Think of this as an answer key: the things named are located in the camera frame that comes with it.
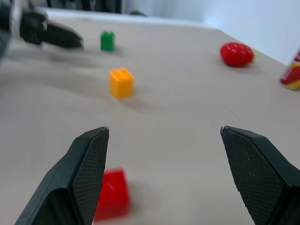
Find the tabletop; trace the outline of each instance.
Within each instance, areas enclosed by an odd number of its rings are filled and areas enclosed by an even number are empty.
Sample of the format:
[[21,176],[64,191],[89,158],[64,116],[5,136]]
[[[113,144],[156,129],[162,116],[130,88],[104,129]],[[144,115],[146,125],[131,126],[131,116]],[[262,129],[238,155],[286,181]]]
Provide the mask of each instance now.
[[[45,173],[85,131],[109,126],[106,168],[121,166],[133,202],[110,225],[253,225],[219,134],[222,125],[268,137],[300,167],[300,95],[280,85],[285,66],[259,54],[223,64],[216,29],[56,18],[84,51],[13,42],[0,68],[0,221],[13,224]],[[112,30],[116,51],[99,50]],[[116,100],[112,68],[135,77]]]

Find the textured gripper pad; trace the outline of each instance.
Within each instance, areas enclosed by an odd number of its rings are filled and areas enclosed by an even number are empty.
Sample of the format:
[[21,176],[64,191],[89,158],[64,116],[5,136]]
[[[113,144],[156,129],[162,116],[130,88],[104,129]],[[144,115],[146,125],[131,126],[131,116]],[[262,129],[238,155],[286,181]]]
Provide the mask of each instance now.
[[74,198],[83,223],[92,223],[105,168],[108,132],[94,137],[72,183]]
[[232,176],[256,225],[267,225],[286,186],[251,139],[222,132]]

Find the red toy block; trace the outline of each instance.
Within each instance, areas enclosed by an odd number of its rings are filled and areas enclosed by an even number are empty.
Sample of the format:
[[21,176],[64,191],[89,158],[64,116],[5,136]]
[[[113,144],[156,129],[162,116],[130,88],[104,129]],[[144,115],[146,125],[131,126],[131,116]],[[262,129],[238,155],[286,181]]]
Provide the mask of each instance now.
[[129,207],[130,197],[124,171],[105,171],[94,221],[124,216]]

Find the toy block stud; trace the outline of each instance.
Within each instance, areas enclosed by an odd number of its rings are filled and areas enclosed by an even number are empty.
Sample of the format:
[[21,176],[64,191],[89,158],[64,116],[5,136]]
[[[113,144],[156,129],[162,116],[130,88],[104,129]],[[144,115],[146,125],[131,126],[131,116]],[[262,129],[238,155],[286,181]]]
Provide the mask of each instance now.
[[105,171],[94,221],[125,216],[129,208],[130,196],[124,171]]
[[133,95],[133,83],[134,77],[125,68],[109,73],[109,91],[117,99]]
[[101,34],[101,50],[102,51],[113,51],[114,46],[114,33],[107,32],[106,30]]

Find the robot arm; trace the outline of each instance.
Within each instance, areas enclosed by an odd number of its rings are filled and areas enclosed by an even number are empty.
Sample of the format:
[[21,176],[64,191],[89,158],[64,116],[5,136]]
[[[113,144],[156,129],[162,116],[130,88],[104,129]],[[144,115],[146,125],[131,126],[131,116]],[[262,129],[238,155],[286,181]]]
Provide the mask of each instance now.
[[48,21],[47,14],[35,10],[28,0],[0,3],[0,30],[34,45],[46,42],[62,48],[82,47],[78,34]]

